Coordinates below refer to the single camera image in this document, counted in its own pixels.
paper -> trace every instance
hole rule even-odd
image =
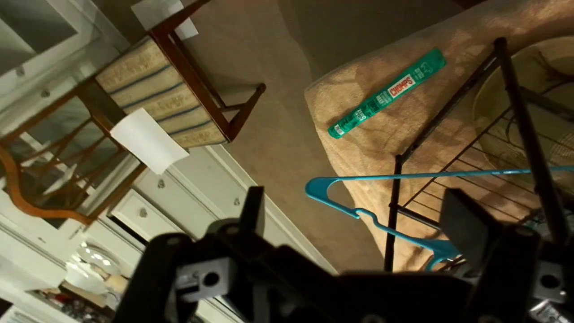
[[[123,118],[112,136],[157,173],[189,156],[144,107]]]
[[[150,30],[151,26],[159,25],[160,21],[167,19],[182,8],[182,0],[142,0],[132,5],[132,10],[137,14],[146,30]],[[176,32],[182,39],[189,39],[200,34],[193,19],[184,21],[176,28]]]

bottle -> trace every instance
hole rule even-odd
[[[379,111],[390,107],[393,102],[424,84],[437,71],[447,64],[442,50],[435,48],[422,59],[404,69],[390,86],[363,100],[354,111],[345,114],[338,123],[329,127],[329,134],[336,139],[370,120]]]

cushion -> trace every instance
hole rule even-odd
[[[126,112],[144,107],[182,147],[227,139],[193,87],[151,37],[96,78]]]

beige carpet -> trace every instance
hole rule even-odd
[[[130,1],[98,3],[132,41],[141,37]],[[268,82],[228,148],[338,269],[383,269],[383,258],[361,220],[304,193],[311,177],[334,173],[304,89],[338,64],[456,12],[451,0],[212,0],[194,17],[202,34],[191,46],[216,86]],[[338,195],[350,202],[347,191]]]

fabric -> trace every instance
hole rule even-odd
[[[218,123],[153,39],[110,64],[98,82],[126,112],[144,107],[182,147],[225,141]]]
[[[476,5],[451,19],[433,25],[419,34],[386,44],[365,57],[336,68],[307,87],[306,98],[316,123],[318,136],[338,173],[392,173],[395,154],[402,152],[419,134],[424,123],[451,98],[463,80],[492,50],[492,41],[499,35],[510,37],[514,50],[530,42],[574,32],[573,0],[492,0]],[[406,98],[393,104],[385,112],[376,114],[365,125],[354,129],[343,139],[329,136],[327,129],[363,102],[368,95],[385,87],[397,73],[408,68],[431,48],[444,50],[449,64],[437,77],[422,84]],[[411,156],[404,172],[431,172],[446,168],[462,148],[476,136],[472,118],[472,98],[476,91],[460,102],[435,134]],[[465,156],[467,161],[496,166],[476,145]],[[449,170],[471,166],[467,163],[451,165]],[[438,217],[438,195],[446,184],[474,190],[474,195],[503,220],[517,220],[532,204],[501,199],[501,191],[519,190],[498,177],[485,179],[487,188],[476,188],[469,179],[446,179],[426,188],[413,200],[413,208],[429,217]],[[401,200],[408,202],[415,191],[429,181],[404,181]],[[386,222],[392,182],[350,182],[356,206],[370,208]],[[379,249],[385,254],[386,233],[367,220]],[[399,229],[415,236],[438,236],[435,229],[399,217]],[[397,242],[395,269],[420,269],[429,252],[406,242]]]

